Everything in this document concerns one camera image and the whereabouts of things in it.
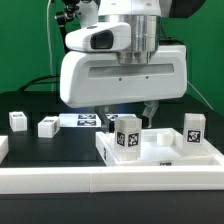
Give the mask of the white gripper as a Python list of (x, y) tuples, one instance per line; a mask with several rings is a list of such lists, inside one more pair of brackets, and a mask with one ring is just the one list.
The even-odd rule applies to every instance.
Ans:
[(98, 22), (65, 37), (60, 97), (73, 108), (95, 106), (104, 133), (105, 105), (147, 101), (143, 124), (152, 127), (159, 102), (187, 88), (186, 47), (159, 45), (154, 21)]

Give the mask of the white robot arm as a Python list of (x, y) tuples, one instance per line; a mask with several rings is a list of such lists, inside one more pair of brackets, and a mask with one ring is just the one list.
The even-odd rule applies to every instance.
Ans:
[(94, 107), (108, 132), (108, 105), (143, 102), (151, 118), (162, 99), (187, 89), (186, 47), (160, 38), (161, 19), (188, 18), (206, 0), (80, 0), (81, 28), (65, 36), (60, 97)]

